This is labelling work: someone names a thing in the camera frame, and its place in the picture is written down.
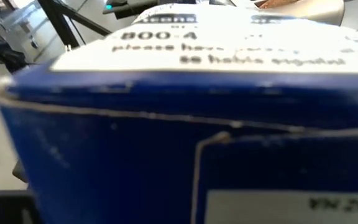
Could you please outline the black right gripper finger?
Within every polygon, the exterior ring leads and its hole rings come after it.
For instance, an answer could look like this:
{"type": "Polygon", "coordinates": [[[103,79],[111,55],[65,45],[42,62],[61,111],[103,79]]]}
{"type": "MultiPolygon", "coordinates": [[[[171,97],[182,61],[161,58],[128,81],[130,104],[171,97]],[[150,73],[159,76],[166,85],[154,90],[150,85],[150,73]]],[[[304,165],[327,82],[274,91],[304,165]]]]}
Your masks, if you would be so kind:
{"type": "Polygon", "coordinates": [[[29,190],[0,190],[0,224],[41,224],[29,190]]]}

